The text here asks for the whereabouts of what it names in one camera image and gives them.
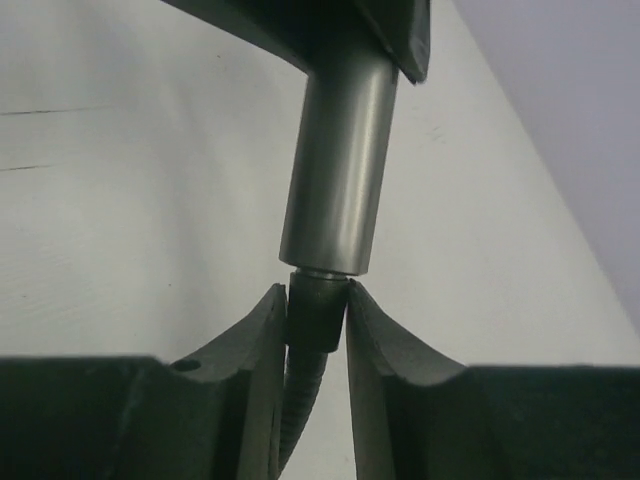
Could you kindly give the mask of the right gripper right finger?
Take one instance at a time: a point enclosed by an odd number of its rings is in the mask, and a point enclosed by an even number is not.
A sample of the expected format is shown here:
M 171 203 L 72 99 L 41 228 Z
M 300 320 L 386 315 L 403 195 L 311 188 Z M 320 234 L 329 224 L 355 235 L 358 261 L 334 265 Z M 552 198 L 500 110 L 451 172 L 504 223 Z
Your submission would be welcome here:
M 359 283 L 346 321 L 360 479 L 635 479 L 639 372 L 465 366 L 391 319 Z

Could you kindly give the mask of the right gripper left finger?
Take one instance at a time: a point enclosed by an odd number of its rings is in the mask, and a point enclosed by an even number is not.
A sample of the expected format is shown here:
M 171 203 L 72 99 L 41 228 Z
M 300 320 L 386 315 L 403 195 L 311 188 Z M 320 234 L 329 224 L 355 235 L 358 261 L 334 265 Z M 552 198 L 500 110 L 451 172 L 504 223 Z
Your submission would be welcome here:
M 286 294 L 171 364 L 153 357 L 5 357 L 5 479 L 273 479 Z

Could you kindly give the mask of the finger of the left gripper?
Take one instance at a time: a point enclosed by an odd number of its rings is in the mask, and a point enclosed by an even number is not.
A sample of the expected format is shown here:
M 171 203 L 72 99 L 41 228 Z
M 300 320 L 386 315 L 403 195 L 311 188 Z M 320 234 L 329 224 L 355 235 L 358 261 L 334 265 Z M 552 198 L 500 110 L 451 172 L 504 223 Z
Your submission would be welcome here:
M 359 13 L 412 84 L 424 83 L 431 45 L 430 0 L 362 0 Z

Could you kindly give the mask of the grey shower head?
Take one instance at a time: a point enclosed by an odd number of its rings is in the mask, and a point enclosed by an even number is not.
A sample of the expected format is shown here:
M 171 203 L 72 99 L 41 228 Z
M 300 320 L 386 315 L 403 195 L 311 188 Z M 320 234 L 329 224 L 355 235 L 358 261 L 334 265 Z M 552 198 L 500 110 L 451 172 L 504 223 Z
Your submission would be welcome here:
M 399 69 L 354 1 L 174 1 L 307 76 L 280 260 L 367 272 Z

